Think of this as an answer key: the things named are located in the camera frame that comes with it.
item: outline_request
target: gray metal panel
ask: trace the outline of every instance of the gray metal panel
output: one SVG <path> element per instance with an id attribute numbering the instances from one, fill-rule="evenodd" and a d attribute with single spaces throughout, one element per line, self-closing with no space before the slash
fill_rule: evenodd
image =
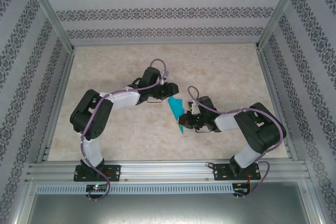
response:
<path id="1" fill-rule="evenodd" d="M 296 183 L 267 183 L 249 199 L 231 195 L 36 195 L 28 223 L 309 223 Z"/>

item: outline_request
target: perforated metal strip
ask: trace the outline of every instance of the perforated metal strip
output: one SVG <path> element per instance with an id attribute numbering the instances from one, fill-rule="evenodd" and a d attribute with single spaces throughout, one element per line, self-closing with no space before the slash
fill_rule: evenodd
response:
<path id="1" fill-rule="evenodd" d="M 86 185 L 39 185 L 37 194 L 84 194 Z M 112 185 L 110 194 L 229 194 L 231 183 L 216 184 L 164 184 L 164 185 Z"/>

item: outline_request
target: aluminum frame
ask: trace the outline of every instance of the aluminum frame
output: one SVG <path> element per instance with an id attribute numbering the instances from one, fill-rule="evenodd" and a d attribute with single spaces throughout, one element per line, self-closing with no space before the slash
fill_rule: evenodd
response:
<path id="1" fill-rule="evenodd" d="M 270 172 L 265 183 L 297 182 L 302 201 L 310 223 L 325 223 L 320 205 L 312 186 L 305 161 L 292 161 L 288 158 L 265 159 L 271 164 Z M 228 163 L 229 160 L 200 160 L 200 161 L 124 161 L 107 162 L 107 164 L 121 165 L 120 181 L 112 182 L 118 185 L 218 185 L 222 183 L 244 183 L 239 181 L 215 181 L 213 171 L 207 167 L 208 163 Z M 18 208 L 14 214 L 13 223 L 27 223 L 29 213 L 34 204 L 37 188 L 40 185 L 74 185 L 95 184 L 96 182 L 74 182 L 73 174 L 79 162 L 43 162 L 30 164 L 24 182 L 24 190 L 20 196 Z M 259 165 L 261 176 L 264 176 L 267 166 Z"/>
<path id="2" fill-rule="evenodd" d="M 278 98 L 275 93 L 274 84 L 270 81 L 270 73 L 265 64 L 265 56 L 262 51 L 256 48 L 260 66 L 265 78 L 267 88 L 275 109 L 276 117 L 285 126 L 284 117 Z M 55 109 L 53 110 L 53 120 L 47 130 L 47 138 L 43 145 L 43 151 L 39 155 L 37 164 L 30 164 L 22 193 L 18 200 L 18 206 L 13 214 L 13 223 L 27 223 L 30 211 L 34 204 L 37 189 L 41 185 L 63 185 L 71 187 L 73 185 L 95 184 L 96 182 L 74 182 L 73 174 L 79 162 L 48 162 L 47 157 L 51 147 L 51 140 L 56 128 L 61 101 L 65 94 L 66 85 L 71 71 L 72 61 L 75 52 L 67 62 L 64 77 L 62 78 L 61 89 Z M 309 171 L 305 161 L 299 161 L 292 140 L 287 136 L 284 141 L 289 158 L 269 158 L 270 172 L 265 183 L 296 182 L 301 192 L 301 198 L 306 209 L 310 223 L 325 223 L 321 206 L 316 196 Z M 198 160 L 198 161 L 107 161 L 106 164 L 121 165 L 119 182 L 112 182 L 115 185 L 218 185 L 221 182 L 215 181 L 213 171 L 207 167 L 208 163 L 229 163 L 225 160 Z M 264 176 L 267 166 L 259 164 L 261 176 Z M 246 180 L 223 181 L 223 184 L 245 183 Z"/>

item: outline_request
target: enclosure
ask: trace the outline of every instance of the enclosure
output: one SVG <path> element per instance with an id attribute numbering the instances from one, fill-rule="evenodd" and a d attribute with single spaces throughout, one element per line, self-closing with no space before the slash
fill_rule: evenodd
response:
<path id="1" fill-rule="evenodd" d="M 336 0 L 0 0 L 0 223 L 335 223 L 335 15 Z M 193 85 L 285 127 L 260 187 L 209 168 L 246 145 L 240 129 L 181 134 L 167 99 L 148 100 L 111 112 L 100 141 L 117 180 L 89 202 L 70 116 L 156 58 L 185 111 Z"/>

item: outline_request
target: cable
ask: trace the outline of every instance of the cable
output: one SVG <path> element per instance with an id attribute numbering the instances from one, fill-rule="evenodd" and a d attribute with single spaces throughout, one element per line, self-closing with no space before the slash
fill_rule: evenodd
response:
<path id="1" fill-rule="evenodd" d="M 247 190 L 251 189 L 251 175 L 250 175 L 250 173 L 247 174 L 247 184 L 248 184 Z"/>
<path id="2" fill-rule="evenodd" d="M 263 178 L 261 179 L 261 181 L 258 183 L 258 185 L 253 189 L 253 191 L 251 191 L 248 195 L 246 195 L 245 196 L 245 198 L 248 198 L 248 197 L 250 197 L 250 195 L 251 194 L 253 194 L 260 186 L 261 186 L 261 184 L 264 182 L 264 180 L 267 178 L 267 175 L 268 175 L 268 173 L 269 173 L 269 169 L 270 169 L 270 164 L 269 164 L 269 162 L 267 162 L 267 161 L 259 161 L 258 162 L 259 164 L 261 164 L 261 163 L 263 163 L 263 164 L 267 164 L 267 170 L 266 170 L 266 172 L 265 172 L 265 175 L 263 176 Z"/>
<path id="3" fill-rule="evenodd" d="M 154 59 L 154 60 L 151 62 L 150 66 L 152 66 L 153 63 L 154 63 L 155 61 L 160 61 L 160 62 L 163 64 L 163 68 L 164 68 L 162 77 L 161 77 L 161 79 L 160 79 L 159 81 L 157 81 L 155 84 L 150 85 L 150 86 L 148 86 L 148 87 L 138 88 L 138 89 L 132 89 L 132 88 L 127 89 L 127 88 L 126 88 L 126 89 L 122 89 L 122 90 L 113 91 L 113 92 L 111 92 L 111 93 L 108 93 L 108 94 L 104 95 L 104 96 L 99 100 L 99 102 L 97 103 L 96 108 L 95 108 L 94 111 L 92 112 L 91 117 L 90 117 L 90 119 L 89 119 L 87 125 L 85 126 L 85 129 L 84 129 L 83 132 L 82 132 L 82 135 L 81 135 L 81 137 L 80 137 L 80 150 L 81 150 L 81 152 L 82 152 L 82 155 L 83 155 L 83 157 L 84 157 L 84 160 L 86 161 L 86 163 L 87 163 L 93 170 L 95 170 L 95 171 L 96 171 L 98 174 L 100 174 L 104 179 L 106 179 L 106 182 L 107 182 L 107 185 L 108 185 L 108 189 L 107 189 L 106 193 L 103 194 L 101 197 L 99 197 L 99 198 L 97 198 L 97 199 L 93 199 L 93 198 L 91 198 L 90 195 L 91 195 L 91 193 L 93 192 L 93 190 L 89 191 L 89 194 L 88 194 L 88 198 L 89 198 L 89 200 L 97 201 L 97 200 L 103 199 L 104 197 L 107 196 L 107 194 L 109 194 L 110 189 L 111 189 L 111 183 L 110 183 L 109 178 L 108 178 L 104 173 L 102 173 L 101 171 L 99 171 L 97 168 L 95 168 L 95 167 L 91 164 L 91 162 L 90 162 L 90 161 L 88 160 L 88 158 L 86 157 L 86 154 L 85 154 L 85 151 L 84 151 L 84 140 L 85 140 L 85 135 L 86 135 L 86 133 L 88 132 L 88 130 L 89 130 L 89 128 L 90 128 L 90 125 L 91 125 L 91 123 L 92 123 L 92 121 L 93 121 L 93 118 L 94 118 L 94 116 L 96 115 L 97 110 L 99 109 L 99 106 L 102 104 L 102 102 L 104 101 L 104 99 L 106 99 L 107 97 L 109 97 L 109 96 L 111 96 L 111 95 L 114 95 L 114 94 L 117 94 L 117 93 L 128 92 L 129 90 L 131 90 L 131 91 L 142 91 L 142 90 L 146 90 L 146 89 L 151 89 L 151 88 L 153 88 L 153 87 L 159 85 L 160 82 L 161 82 L 162 80 L 164 80 L 164 77 L 166 76 L 166 73 L 167 73 L 167 67 L 166 67 L 166 64 L 164 63 L 164 61 L 161 60 L 161 59 Z"/>

